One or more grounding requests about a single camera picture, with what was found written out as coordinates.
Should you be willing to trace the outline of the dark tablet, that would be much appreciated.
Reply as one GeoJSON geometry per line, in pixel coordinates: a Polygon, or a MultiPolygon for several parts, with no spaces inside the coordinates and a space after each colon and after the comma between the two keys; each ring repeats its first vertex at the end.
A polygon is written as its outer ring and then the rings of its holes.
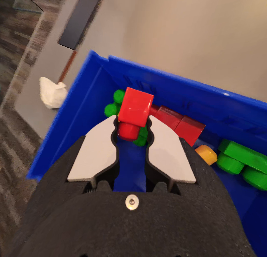
{"type": "Polygon", "coordinates": [[[59,45],[72,50],[76,49],[99,1],[78,0],[58,40],[59,45]]]}

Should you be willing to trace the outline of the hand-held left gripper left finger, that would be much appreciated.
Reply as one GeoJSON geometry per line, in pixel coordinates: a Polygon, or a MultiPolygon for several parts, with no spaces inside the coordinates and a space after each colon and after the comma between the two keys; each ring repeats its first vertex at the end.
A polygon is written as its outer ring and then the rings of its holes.
{"type": "Polygon", "coordinates": [[[116,134],[117,116],[112,115],[85,135],[67,177],[68,182],[98,182],[108,168],[118,163],[118,148],[112,135],[116,134]]]}

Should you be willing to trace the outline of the white cloth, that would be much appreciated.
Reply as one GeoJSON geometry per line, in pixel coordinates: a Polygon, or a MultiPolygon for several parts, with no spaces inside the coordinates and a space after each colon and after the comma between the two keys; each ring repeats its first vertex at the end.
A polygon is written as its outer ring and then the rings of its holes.
{"type": "Polygon", "coordinates": [[[61,108],[68,95],[66,85],[63,82],[55,84],[46,77],[40,77],[39,87],[41,101],[48,109],[61,108]]]}

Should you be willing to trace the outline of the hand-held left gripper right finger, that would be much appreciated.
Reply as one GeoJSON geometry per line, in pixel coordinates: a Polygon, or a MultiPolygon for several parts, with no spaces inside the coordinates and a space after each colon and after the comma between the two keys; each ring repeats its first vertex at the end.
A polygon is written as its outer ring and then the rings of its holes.
{"type": "Polygon", "coordinates": [[[147,179],[154,184],[158,182],[194,184],[196,178],[179,136],[154,116],[149,116],[147,130],[148,146],[145,156],[147,179]]]}

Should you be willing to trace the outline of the red mega block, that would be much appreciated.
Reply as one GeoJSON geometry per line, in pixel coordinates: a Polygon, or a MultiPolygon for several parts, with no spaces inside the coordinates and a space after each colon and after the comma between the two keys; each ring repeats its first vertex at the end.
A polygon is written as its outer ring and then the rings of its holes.
{"type": "Polygon", "coordinates": [[[154,95],[127,87],[118,115],[119,138],[133,142],[144,128],[152,106],[154,95]]]}

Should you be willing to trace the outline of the blue storage bin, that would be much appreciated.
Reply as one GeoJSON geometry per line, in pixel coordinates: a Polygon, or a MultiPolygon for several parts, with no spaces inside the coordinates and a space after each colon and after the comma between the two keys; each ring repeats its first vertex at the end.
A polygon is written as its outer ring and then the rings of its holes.
{"type": "MultiPolygon", "coordinates": [[[[114,92],[127,87],[152,94],[156,105],[165,105],[206,125],[200,140],[215,149],[222,139],[228,139],[266,155],[266,102],[90,51],[27,179],[40,181],[80,136],[106,118],[104,107],[112,102],[114,92]]],[[[145,147],[138,149],[120,139],[118,146],[121,169],[114,190],[145,192],[145,147]]],[[[256,255],[266,256],[266,191],[250,186],[242,175],[229,175],[212,167],[231,195],[256,255]]]]}

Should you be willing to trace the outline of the pile of mega blocks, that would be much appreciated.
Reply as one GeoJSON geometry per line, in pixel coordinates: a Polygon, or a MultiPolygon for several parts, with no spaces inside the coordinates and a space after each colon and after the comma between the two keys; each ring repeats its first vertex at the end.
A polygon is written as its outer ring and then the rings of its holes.
{"type": "MultiPolygon", "coordinates": [[[[125,91],[118,89],[113,94],[113,103],[106,105],[106,117],[119,115],[125,91]]],[[[154,116],[179,137],[185,139],[190,146],[194,146],[203,132],[205,125],[187,115],[182,115],[166,106],[152,104],[149,116],[154,116]]],[[[147,126],[140,129],[138,139],[133,141],[138,146],[144,146],[148,139],[147,126]]],[[[239,144],[236,141],[223,139],[218,146],[219,156],[207,145],[198,146],[195,151],[208,165],[217,163],[217,166],[232,175],[242,174],[243,179],[253,187],[266,191],[266,154],[262,154],[239,144]]]]}

